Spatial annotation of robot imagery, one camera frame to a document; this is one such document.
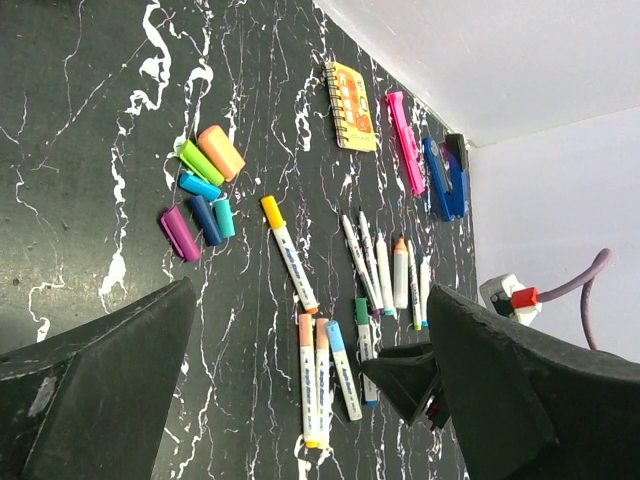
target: blue marker cap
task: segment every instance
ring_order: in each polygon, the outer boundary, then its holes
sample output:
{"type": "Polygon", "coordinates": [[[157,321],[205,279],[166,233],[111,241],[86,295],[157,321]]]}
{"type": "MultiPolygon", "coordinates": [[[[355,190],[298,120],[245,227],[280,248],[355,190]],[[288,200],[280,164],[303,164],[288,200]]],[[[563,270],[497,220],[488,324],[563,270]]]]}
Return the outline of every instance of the blue marker cap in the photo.
{"type": "Polygon", "coordinates": [[[182,173],[178,184],[180,188],[184,188],[187,192],[193,193],[194,195],[202,195],[205,200],[209,202],[213,202],[220,196],[220,189],[218,187],[211,185],[209,182],[205,182],[192,173],[182,173]]]}
{"type": "Polygon", "coordinates": [[[327,334],[329,335],[329,345],[334,352],[344,351],[344,341],[340,332],[340,324],[335,320],[329,320],[327,323],[327,334]]]}
{"type": "Polygon", "coordinates": [[[220,235],[220,229],[218,224],[213,218],[213,213],[209,204],[202,195],[194,195],[189,199],[189,205],[193,209],[193,212],[198,217],[200,226],[204,231],[204,239],[208,245],[216,246],[222,243],[222,236],[220,235]]]}
{"type": "Polygon", "coordinates": [[[233,226],[233,213],[231,213],[231,203],[226,198],[214,202],[213,209],[216,211],[216,220],[220,227],[222,238],[233,237],[236,228],[233,226]]]}

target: purple marker cap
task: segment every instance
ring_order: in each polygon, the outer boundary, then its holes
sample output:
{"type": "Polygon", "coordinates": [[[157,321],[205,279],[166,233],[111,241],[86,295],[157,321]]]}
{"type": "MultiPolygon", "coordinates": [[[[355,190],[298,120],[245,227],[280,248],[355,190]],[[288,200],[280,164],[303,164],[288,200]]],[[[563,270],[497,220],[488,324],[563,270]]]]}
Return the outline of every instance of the purple marker cap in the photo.
{"type": "Polygon", "coordinates": [[[169,235],[169,240],[182,258],[187,262],[200,260],[200,249],[193,239],[187,224],[177,206],[171,207],[160,218],[164,231],[169,235]]]}

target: blue stapler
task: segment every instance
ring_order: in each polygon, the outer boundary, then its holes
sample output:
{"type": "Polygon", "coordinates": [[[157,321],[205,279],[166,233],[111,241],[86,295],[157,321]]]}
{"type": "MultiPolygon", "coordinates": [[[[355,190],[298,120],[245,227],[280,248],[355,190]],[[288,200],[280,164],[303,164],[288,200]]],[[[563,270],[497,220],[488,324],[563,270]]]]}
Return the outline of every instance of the blue stapler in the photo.
{"type": "Polygon", "coordinates": [[[469,161],[464,137],[459,133],[447,135],[442,151],[431,137],[425,138],[422,143],[425,162],[431,171],[445,222],[450,222],[454,217],[464,217],[469,213],[469,161]],[[449,164],[449,175],[445,170],[443,155],[446,155],[449,164]]]}

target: lime green marker cap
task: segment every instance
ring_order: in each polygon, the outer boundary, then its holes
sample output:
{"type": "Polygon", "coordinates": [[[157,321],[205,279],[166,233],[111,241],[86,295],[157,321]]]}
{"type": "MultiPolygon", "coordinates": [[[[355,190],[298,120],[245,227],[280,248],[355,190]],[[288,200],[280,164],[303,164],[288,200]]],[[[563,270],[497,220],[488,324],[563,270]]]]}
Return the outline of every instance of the lime green marker cap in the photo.
{"type": "Polygon", "coordinates": [[[179,157],[180,160],[201,179],[216,187],[224,183],[224,177],[220,171],[204,156],[191,140],[187,140],[184,145],[182,145],[179,157]]]}
{"type": "Polygon", "coordinates": [[[356,298],[356,323],[358,325],[369,325],[369,307],[367,299],[356,298]]]}

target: spiral binding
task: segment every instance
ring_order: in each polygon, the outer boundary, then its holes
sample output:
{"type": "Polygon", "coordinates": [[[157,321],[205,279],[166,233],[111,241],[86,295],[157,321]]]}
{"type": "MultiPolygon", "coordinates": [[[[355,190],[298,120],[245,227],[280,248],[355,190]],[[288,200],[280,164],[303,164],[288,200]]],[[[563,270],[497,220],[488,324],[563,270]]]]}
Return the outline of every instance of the spiral binding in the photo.
{"type": "Polygon", "coordinates": [[[327,80],[328,80],[328,88],[329,88],[329,97],[331,98],[331,110],[333,111],[333,119],[336,126],[336,138],[338,139],[338,144],[349,142],[349,138],[345,137],[343,132],[348,131],[346,127],[343,127],[340,123],[346,122],[346,117],[341,115],[341,112],[344,112],[344,107],[341,107],[338,104],[338,101],[341,99],[340,95],[337,95],[336,92],[340,91],[340,87],[332,84],[337,82],[337,78],[333,75],[336,71],[335,67],[327,67],[325,65],[325,70],[327,72],[327,80]]]}

